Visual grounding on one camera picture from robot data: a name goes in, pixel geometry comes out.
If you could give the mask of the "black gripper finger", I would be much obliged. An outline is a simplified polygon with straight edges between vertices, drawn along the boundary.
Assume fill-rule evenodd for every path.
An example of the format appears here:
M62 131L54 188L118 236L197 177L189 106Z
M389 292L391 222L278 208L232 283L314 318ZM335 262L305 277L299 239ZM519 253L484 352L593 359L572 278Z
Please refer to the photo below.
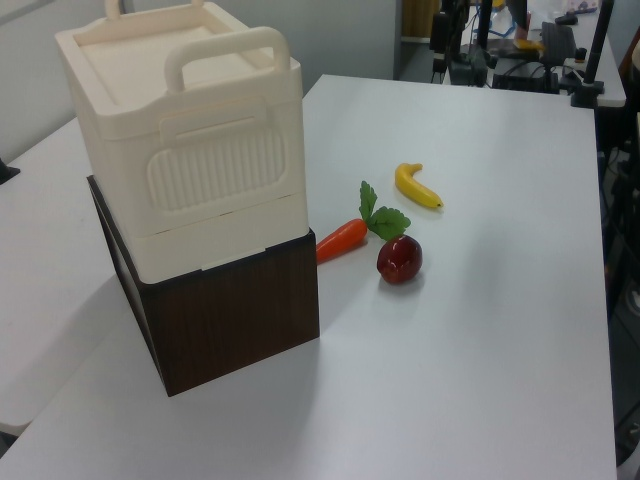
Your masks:
M434 71L446 70L446 49L449 29L449 16L447 13L438 12L433 16L432 31L430 37L430 50L433 52L432 68Z
M458 50L469 17L468 3L455 3L450 10L449 49Z

